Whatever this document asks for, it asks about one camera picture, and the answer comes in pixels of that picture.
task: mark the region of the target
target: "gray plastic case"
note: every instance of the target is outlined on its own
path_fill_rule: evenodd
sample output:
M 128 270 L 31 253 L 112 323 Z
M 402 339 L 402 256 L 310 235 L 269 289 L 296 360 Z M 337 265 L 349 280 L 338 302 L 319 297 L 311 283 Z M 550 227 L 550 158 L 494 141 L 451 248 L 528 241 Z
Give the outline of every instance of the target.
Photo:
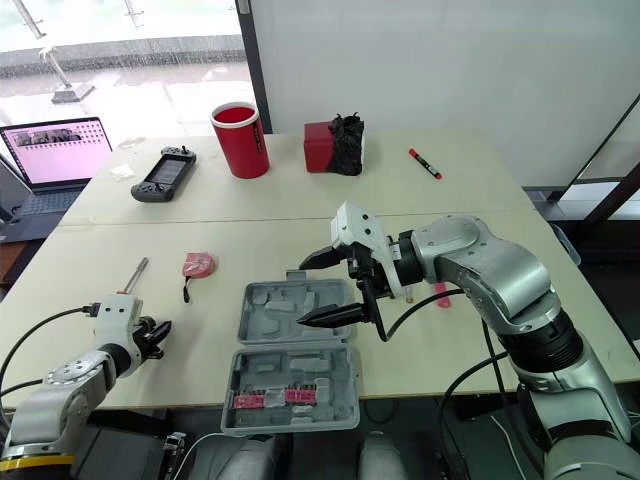
M 318 432 L 355 428 L 360 422 L 356 377 L 358 355 L 345 342 L 351 327 L 299 325 L 316 307 L 353 301 L 343 280 L 307 280 L 287 272 L 287 281 L 247 286 L 236 352 L 222 412 L 230 435 Z M 315 405 L 285 402 L 285 389 L 315 390 Z M 264 408 L 234 409 L 236 393 L 264 394 Z

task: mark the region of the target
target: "laptop screen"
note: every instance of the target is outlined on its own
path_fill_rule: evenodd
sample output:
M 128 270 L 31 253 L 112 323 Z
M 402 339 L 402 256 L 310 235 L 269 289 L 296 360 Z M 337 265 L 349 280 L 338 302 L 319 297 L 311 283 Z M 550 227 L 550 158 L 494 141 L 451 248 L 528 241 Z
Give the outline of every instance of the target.
M 88 182 L 111 153 L 97 117 L 13 125 L 0 133 L 32 188 Z

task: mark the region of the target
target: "laptop keyboard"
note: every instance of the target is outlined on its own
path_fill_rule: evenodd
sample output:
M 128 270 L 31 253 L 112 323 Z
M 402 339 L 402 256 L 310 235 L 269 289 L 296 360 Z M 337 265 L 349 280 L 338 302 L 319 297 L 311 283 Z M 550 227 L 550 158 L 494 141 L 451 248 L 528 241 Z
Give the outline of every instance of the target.
M 41 213 L 65 212 L 78 198 L 81 190 L 43 193 L 31 195 L 22 205 L 20 215 L 37 215 Z

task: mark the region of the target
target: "black plastic bag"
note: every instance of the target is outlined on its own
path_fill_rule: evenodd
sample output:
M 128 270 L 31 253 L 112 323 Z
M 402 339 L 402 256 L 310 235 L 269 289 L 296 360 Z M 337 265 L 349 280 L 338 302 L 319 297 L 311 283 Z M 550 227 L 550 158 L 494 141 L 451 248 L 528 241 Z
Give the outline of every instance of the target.
M 362 172 L 362 133 L 364 122 L 358 112 L 333 119 L 329 130 L 333 134 L 333 155 L 327 172 L 341 175 L 359 175 Z

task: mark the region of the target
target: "pink object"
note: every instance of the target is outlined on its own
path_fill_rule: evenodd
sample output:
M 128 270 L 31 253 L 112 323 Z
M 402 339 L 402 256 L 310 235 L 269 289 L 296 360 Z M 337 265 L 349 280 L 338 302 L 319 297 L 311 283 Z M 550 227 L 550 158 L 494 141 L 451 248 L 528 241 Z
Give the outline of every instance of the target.
M 256 178 L 269 170 L 262 122 L 254 105 L 245 102 L 220 105 L 211 114 L 211 124 L 236 177 Z
M 442 293 L 447 291 L 447 285 L 444 283 L 436 283 L 433 285 L 433 289 L 436 293 Z M 451 306 L 451 300 L 449 297 L 443 297 L 436 300 L 436 305 L 440 308 L 449 308 Z
M 182 265 L 182 275 L 190 278 L 204 278 L 211 275 L 216 264 L 208 253 L 187 253 Z
M 304 403 L 315 405 L 316 391 L 311 389 L 287 388 L 284 391 L 284 401 L 286 403 Z
M 264 395 L 236 395 L 233 398 L 233 408 L 264 408 Z

